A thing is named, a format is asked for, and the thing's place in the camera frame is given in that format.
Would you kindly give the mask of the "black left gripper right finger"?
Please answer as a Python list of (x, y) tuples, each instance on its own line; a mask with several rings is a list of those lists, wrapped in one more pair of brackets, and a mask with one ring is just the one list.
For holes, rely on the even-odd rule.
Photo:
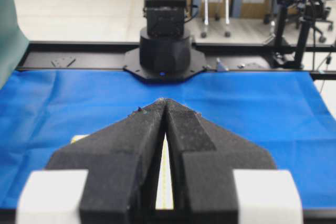
[(177, 195), (192, 223), (302, 223), (292, 174), (263, 147), (166, 101)]

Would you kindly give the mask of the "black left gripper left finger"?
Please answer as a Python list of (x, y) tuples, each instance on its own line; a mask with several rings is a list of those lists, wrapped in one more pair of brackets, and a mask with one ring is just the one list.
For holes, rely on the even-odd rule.
[(20, 195), (17, 223), (128, 223), (163, 140), (165, 100), (56, 150)]

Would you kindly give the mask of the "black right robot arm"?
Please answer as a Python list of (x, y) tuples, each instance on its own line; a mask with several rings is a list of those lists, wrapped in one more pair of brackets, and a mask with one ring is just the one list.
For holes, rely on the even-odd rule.
[[(145, 0), (140, 45), (126, 69), (149, 80), (184, 80), (205, 67), (185, 28), (186, 0)], [(167, 138), (179, 189), (175, 199), (192, 223), (303, 223), (291, 173), (263, 148), (179, 104), (166, 106)]]

